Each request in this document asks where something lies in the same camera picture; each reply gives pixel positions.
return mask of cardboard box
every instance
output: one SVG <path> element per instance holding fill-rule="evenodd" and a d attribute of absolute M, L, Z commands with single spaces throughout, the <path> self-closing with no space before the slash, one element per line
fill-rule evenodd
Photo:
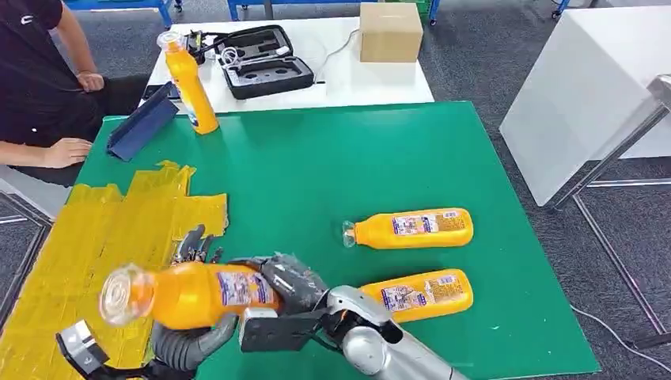
<path fill-rule="evenodd" d="M 361 4 L 361 62 L 414 62 L 422 43 L 422 22 L 410 2 Z"/>

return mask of floor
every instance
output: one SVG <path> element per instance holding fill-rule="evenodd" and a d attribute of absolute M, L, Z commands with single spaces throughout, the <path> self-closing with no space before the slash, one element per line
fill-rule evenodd
<path fill-rule="evenodd" d="M 632 340 L 649 334 L 651 326 L 578 209 L 569 204 L 563 212 L 551 214 L 538 208 L 498 133 L 506 110 L 555 27 L 549 17 L 554 8 L 549 0 L 443 0 L 438 24 L 425 29 L 419 61 L 437 101 L 474 102 L 569 300 Z M 275 7 L 276 18 L 356 15 L 356 5 Z M 102 73 L 113 77 L 151 71 L 158 55 L 155 36 L 163 30 L 158 14 L 78 13 L 78 18 Z M 251 6 L 241 12 L 241 18 L 263 19 L 263 7 Z M 186 0 L 184 12 L 176 14 L 175 20 L 227 21 L 229 14 L 222 0 Z M 668 176 L 669 172 L 668 159 L 626 160 L 607 177 Z M 662 320 L 671 326 L 671 256 L 667 254 L 671 194 L 667 190 L 588 190 L 583 199 Z M 6 255 L 0 267 L 0 291 L 21 259 L 30 232 L 28 225 L 0 226 L 0 249 Z M 552 379 L 669 378 L 654 364 L 626 352 L 594 321 L 578 319 L 603 371 Z M 646 354 L 671 363 L 669 348 L 650 349 Z"/>

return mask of bottle cap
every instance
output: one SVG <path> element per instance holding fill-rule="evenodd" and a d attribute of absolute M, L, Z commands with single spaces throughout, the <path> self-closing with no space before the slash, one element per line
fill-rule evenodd
<path fill-rule="evenodd" d="M 98 300 L 100 315 L 110 325 L 125 325 L 151 311 L 154 277 L 134 264 L 112 272 Z"/>
<path fill-rule="evenodd" d="M 182 36 L 178 32 L 169 30 L 158 35 L 156 43 L 163 51 L 176 52 L 184 50 L 184 43 L 186 36 Z"/>
<path fill-rule="evenodd" d="M 353 247 L 356 244 L 355 231 L 354 223 L 348 221 L 343 222 L 343 244 L 348 248 Z"/>

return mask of human hand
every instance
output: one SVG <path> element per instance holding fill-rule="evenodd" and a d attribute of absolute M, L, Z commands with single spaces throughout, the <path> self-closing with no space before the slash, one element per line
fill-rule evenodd
<path fill-rule="evenodd" d="M 91 150 L 91 143 L 82 139 L 64 138 L 56 144 L 44 148 L 42 166 L 61 169 L 78 162 L 83 162 Z"/>
<path fill-rule="evenodd" d="M 91 71 L 82 71 L 77 74 L 77 80 L 82 88 L 87 93 L 93 91 L 100 91 L 104 87 L 104 79 L 100 74 L 92 73 Z"/>

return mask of yellow bottle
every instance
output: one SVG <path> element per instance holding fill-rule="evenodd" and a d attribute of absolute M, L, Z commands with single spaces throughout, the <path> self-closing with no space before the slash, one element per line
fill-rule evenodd
<path fill-rule="evenodd" d="M 165 63 L 180 91 L 193 129 L 201 135 L 217 129 L 217 117 L 198 78 L 198 64 L 184 48 L 185 37 L 178 32 L 167 31 L 158 36 L 157 43 L 165 53 Z"/>
<path fill-rule="evenodd" d="M 232 264 L 187 262 L 156 273 L 129 264 L 100 293 L 100 315 L 111 325 L 151 316 L 170 329 L 195 329 L 248 307 L 277 310 L 279 296 L 261 274 Z"/>
<path fill-rule="evenodd" d="M 392 312 L 394 321 L 459 313 L 473 304 L 473 290 L 459 269 L 410 275 L 360 288 Z"/>
<path fill-rule="evenodd" d="M 343 223 L 345 246 L 375 249 L 456 247 L 473 238 L 473 221 L 463 208 L 377 214 L 358 223 Z"/>

